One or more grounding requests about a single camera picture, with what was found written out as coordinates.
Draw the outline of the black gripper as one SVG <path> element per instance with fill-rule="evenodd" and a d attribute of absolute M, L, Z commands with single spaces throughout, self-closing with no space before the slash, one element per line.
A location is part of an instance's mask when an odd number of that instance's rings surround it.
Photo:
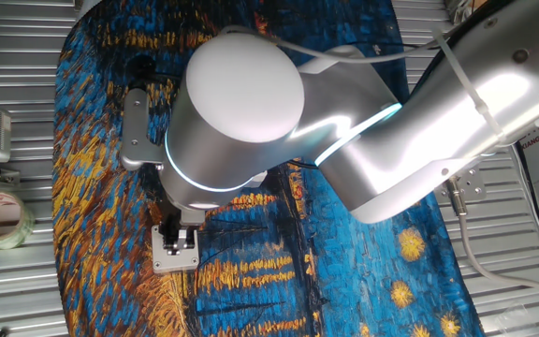
<path fill-rule="evenodd" d="M 177 256 L 186 248 L 185 230 L 182 228 L 182 211 L 167 198 L 160 203 L 162 222 L 159 232 L 162 234 L 162 247 L 172 256 Z"/>

